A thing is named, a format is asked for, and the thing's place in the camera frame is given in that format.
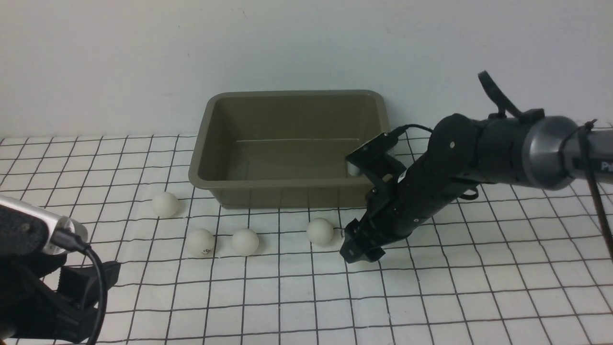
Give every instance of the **grid paper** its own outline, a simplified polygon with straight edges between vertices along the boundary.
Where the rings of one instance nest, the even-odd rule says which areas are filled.
[[[405,165],[427,147],[411,137],[395,149]],[[324,248],[304,230],[318,217],[340,229],[363,209],[223,209],[188,182],[195,140],[0,139],[0,193],[73,217],[103,261],[123,263],[100,343],[613,343],[613,264],[583,181],[556,192],[484,185],[379,262],[347,265],[340,230]],[[613,187],[601,187],[611,215]],[[148,204],[163,190],[182,203],[169,219]],[[261,244],[247,258],[230,246],[245,227]],[[192,228],[215,233],[214,256],[183,250]],[[69,254],[67,265],[83,264]],[[44,282],[56,287],[58,272]]]

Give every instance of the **white ball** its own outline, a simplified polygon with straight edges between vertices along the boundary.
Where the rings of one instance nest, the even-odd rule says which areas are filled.
[[[173,193],[162,192],[153,197],[151,208],[158,217],[168,218],[179,210],[179,201]]]
[[[255,253],[259,245],[260,239],[253,230],[241,229],[232,235],[232,248],[241,256],[248,257]]]
[[[306,235],[311,243],[325,246],[334,236],[334,227],[326,219],[316,218],[308,224]]]
[[[360,168],[356,167],[355,165],[351,164],[350,162],[347,162],[347,173],[350,176],[360,176],[362,175],[362,171],[360,170]]]
[[[204,258],[213,251],[215,237],[207,229],[193,229],[185,238],[185,249],[195,258]]]

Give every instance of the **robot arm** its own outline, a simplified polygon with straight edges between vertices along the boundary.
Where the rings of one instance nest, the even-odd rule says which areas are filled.
[[[345,227],[340,253],[348,263],[379,260],[381,246],[405,239],[457,198],[476,198],[479,184],[558,190],[576,178],[590,181],[586,171],[613,183],[613,130],[587,131],[569,118],[545,117],[542,109],[520,112],[486,72],[479,78],[498,113],[481,121],[460,114],[442,119],[426,153],[408,169],[386,153],[407,126],[380,134],[346,157],[375,185],[365,215]],[[605,217],[601,224],[608,228]]]

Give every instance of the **white wall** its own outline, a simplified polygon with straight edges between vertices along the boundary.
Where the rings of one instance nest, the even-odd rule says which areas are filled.
[[[611,0],[0,0],[0,136],[195,133],[224,91],[367,88],[392,124],[613,118]]]

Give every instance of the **black cable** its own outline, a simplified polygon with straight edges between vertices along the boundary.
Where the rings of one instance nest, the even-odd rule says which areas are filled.
[[[92,264],[96,268],[96,274],[98,275],[98,313],[96,314],[96,321],[94,322],[94,329],[91,332],[91,336],[87,340],[87,345],[93,345],[98,341],[98,336],[102,330],[102,323],[104,321],[104,315],[107,311],[107,280],[102,272],[102,262],[98,257],[98,254],[91,248],[85,249],[84,254],[91,260]]]
[[[91,263],[94,268],[96,269],[99,291],[98,310],[96,313],[94,328],[92,329],[91,335],[87,340],[87,345],[94,345],[96,341],[98,341],[98,336],[100,335],[100,331],[102,330],[104,315],[107,311],[108,288],[107,280],[103,273],[104,271],[102,268],[102,261],[100,260],[100,257],[98,257],[98,254],[96,254],[96,252],[91,248],[89,244],[83,242],[79,235],[73,233],[68,229],[56,229],[51,236],[51,243],[68,251],[77,251],[87,256],[91,260]]]
[[[402,133],[404,133],[409,128],[419,128],[420,130],[424,130],[424,131],[432,133],[432,129],[431,128],[428,128],[428,127],[422,126],[422,125],[411,124],[411,125],[404,125],[404,126],[400,126],[400,127],[395,128],[391,132],[391,135],[400,136]]]
[[[590,143],[587,140],[587,134],[594,127],[595,121],[596,120],[586,122],[583,126],[579,127],[577,138],[579,140],[579,151],[581,152],[585,180],[587,181],[587,185],[590,187],[590,193],[592,194],[592,200],[594,202],[594,207],[596,208],[596,216],[603,232],[604,242],[609,249],[609,255],[613,259],[613,234],[611,233],[609,221],[604,211],[603,200],[600,195],[600,191],[598,190],[598,185],[596,184],[596,176],[594,175],[592,165],[590,164]]]

